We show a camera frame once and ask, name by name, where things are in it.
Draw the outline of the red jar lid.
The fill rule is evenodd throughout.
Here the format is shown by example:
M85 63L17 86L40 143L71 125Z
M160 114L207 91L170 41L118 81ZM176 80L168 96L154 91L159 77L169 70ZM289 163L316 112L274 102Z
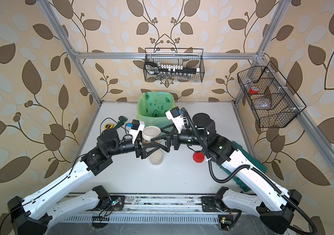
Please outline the red jar lid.
M202 163L205 161L205 155L202 153L202 152L195 152L193 154L193 160L196 162L196 163Z

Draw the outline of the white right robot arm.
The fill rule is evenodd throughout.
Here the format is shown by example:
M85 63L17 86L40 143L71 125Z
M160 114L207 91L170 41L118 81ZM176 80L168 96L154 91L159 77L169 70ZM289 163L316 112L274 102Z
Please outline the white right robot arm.
M309 234L318 233L312 219L299 208L301 194L278 185L257 168L233 142L217 133L215 122L209 115L198 113L190 117L185 108L175 107L167 111L166 116L172 120L174 128L151 139L153 144L165 152L171 147L178 150L180 145L200 146L215 182L224 184L237 177L254 192L254 195L247 195L222 187L215 197L219 210L238 209L252 214L280 235L288 229L305 235L305 231L291 226L294 214L298 212L311 227Z

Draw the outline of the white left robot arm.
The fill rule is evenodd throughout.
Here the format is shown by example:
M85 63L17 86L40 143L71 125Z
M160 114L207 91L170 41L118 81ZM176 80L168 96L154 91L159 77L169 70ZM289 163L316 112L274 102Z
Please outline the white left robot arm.
M116 129L104 130L97 138L97 145L80 156L62 176L25 198L11 199L6 218L17 235L43 235L50 227L76 213L92 209L111 211L123 198L112 199L103 186L64 202L61 199L110 166L112 156L135 152L137 157L145 159L159 148L158 139L148 137L145 131L131 129L120 140Z

